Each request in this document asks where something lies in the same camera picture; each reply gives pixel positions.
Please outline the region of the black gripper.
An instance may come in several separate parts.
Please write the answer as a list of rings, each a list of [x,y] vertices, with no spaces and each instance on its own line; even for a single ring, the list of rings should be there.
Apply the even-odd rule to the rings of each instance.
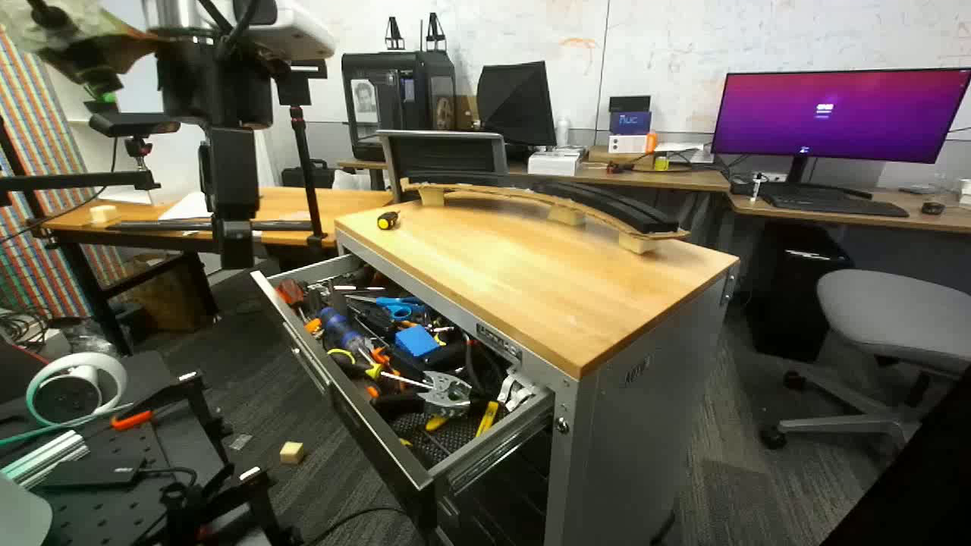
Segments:
[[[253,228],[239,219],[216,219],[212,239],[226,270],[243,270],[255,260]]]

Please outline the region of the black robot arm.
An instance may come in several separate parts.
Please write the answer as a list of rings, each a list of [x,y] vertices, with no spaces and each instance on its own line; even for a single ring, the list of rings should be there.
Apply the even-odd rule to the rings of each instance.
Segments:
[[[298,0],[141,0],[145,29],[161,38],[165,111],[199,125],[201,189],[221,263],[255,259],[255,133],[273,125],[273,102],[293,108],[301,168],[310,168],[305,105],[310,81],[327,76],[333,37]]]

